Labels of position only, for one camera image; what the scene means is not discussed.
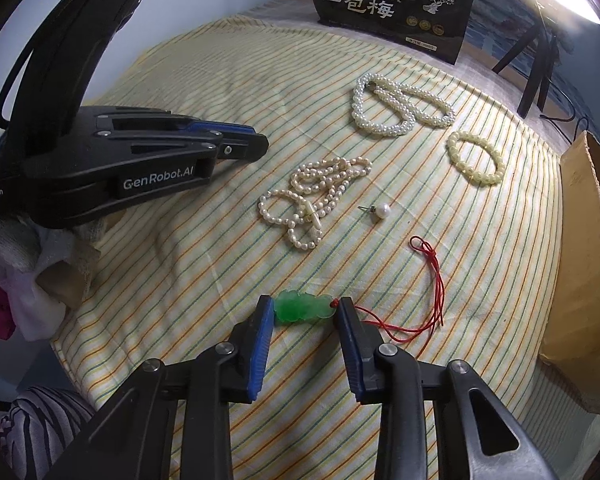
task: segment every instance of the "red cord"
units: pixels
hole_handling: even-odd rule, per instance
[[[419,246],[414,245],[414,243],[413,243],[414,240],[417,240],[420,242]],[[431,340],[431,337],[433,336],[433,332],[436,329],[436,323],[439,323],[440,326],[444,325],[442,315],[443,315],[443,307],[445,306],[445,284],[443,283],[442,276],[440,275],[440,264],[438,263],[438,258],[436,257],[436,251],[433,247],[431,247],[429,242],[427,242],[426,240],[423,240],[419,236],[412,236],[411,239],[409,240],[409,245],[411,246],[411,249],[413,249],[414,251],[419,251],[426,256],[427,261],[431,265],[431,268],[433,269],[434,274],[435,274],[435,279],[434,279],[435,280],[435,290],[434,290],[433,310],[432,310],[431,316],[429,316],[429,319],[427,319],[426,322],[424,322],[417,328],[403,328],[401,326],[395,326],[395,325],[385,323],[382,319],[380,319],[378,316],[376,316],[376,314],[374,314],[373,312],[371,312],[370,310],[368,310],[366,308],[363,308],[363,307],[357,306],[357,305],[355,307],[356,307],[356,309],[364,312],[365,314],[368,314],[369,316],[372,316],[375,319],[375,321],[374,320],[365,320],[366,323],[383,328],[385,330],[385,332],[387,333],[387,335],[397,343],[410,343],[415,338],[417,338],[417,336],[419,336],[420,334],[422,334],[423,332],[426,332],[428,330],[429,335],[427,335],[427,340],[425,341],[424,346],[422,347],[420,352],[418,352],[418,355],[417,355],[417,357],[420,357],[420,354],[422,354],[422,352],[424,352],[424,349],[427,347],[427,344],[429,344],[429,341]],[[338,306],[338,300],[331,301],[331,307],[337,308],[337,306]],[[396,337],[391,332],[389,332],[389,330],[393,330],[394,332],[411,333],[413,335],[406,339],[400,339],[399,337]]]

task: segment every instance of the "black and white striped fabric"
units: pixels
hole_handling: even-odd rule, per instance
[[[94,413],[75,392],[32,386],[0,424],[7,463],[22,480],[42,480]]]

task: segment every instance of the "cardboard box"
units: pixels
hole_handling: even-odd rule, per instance
[[[600,413],[600,145],[581,134],[560,158],[562,248],[540,357]]]

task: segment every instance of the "tripod leg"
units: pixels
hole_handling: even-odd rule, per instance
[[[546,70],[544,72],[544,77],[542,78],[542,83],[540,84],[540,93],[538,94],[538,108],[540,110],[544,110],[544,105],[546,103],[546,96],[549,92],[549,80],[554,72],[554,63],[555,58],[558,56],[558,37],[557,34],[552,31],[551,33],[551,43],[549,46],[549,58],[546,63]]]
[[[499,74],[504,67],[511,63],[516,56],[534,40],[534,38],[538,35],[538,32],[540,32],[540,23],[536,23],[522,36],[520,36],[520,39],[516,41],[516,44],[511,47],[511,49],[502,57],[499,62],[496,63],[496,66],[493,67],[493,71],[496,74]]]
[[[549,42],[544,30],[538,35],[538,49],[536,50],[536,57],[534,58],[533,66],[531,67],[531,74],[529,74],[529,80],[526,82],[525,91],[522,93],[522,99],[518,105],[518,115],[523,119],[529,113],[531,105],[536,97],[536,92],[546,73],[546,64],[549,58]]]

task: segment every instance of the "striped tablecloth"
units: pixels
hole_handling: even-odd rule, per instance
[[[417,126],[395,139],[360,132],[350,99],[365,72],[452,103],[455,129],[479,133],[502,151],[503,184],[469,184],[448,162],[448,130]],[[270,147],[252,164],[222,162],[208,187],[128,210],[100,243],[93,295],[54,341],[67,372],[96,406],[144,359],[191,359],[225,338],[261,294],[348,295],[394,324],[419,323],[432,301],[426,263],[408,246],[419,235],[436,247],[447,287],[445,325],[421,359],[466,359],[533,436],[546,437],[547,449],[563,458],[565,436],[555,431],[565,423],[548,420],[537,404],[546,397],[538,388],[564,392],[536,362],[560,251],[559,157],[511,111],[391,48],[240,16],[151,49],[99,103],[250,124]],[[367,107],[376,121],[396,121],[372,98]],[[490,167],[479,148],[467,145],[461,153],[478,168]],[[366,156],[374,169],[325,220],[320,247],[297,251],[283,230],[260,219],[256,202],[267,189],[288,186],[302,162],[332,155]],[[379,202],[392,206],[383,222],[374,224],[356,208]],[[286,206],[274,204],[272,212]],[[423,341],[408,349],[420,351]],[[379,408],[357,405],[349,393],[330,321],[276,327],[264,389],[251,406],[232,406],[231,425],[238,480],[373,475]],[[427,431],[435,478],[430,406]],[[571,449],[569,466],[573,455]]]

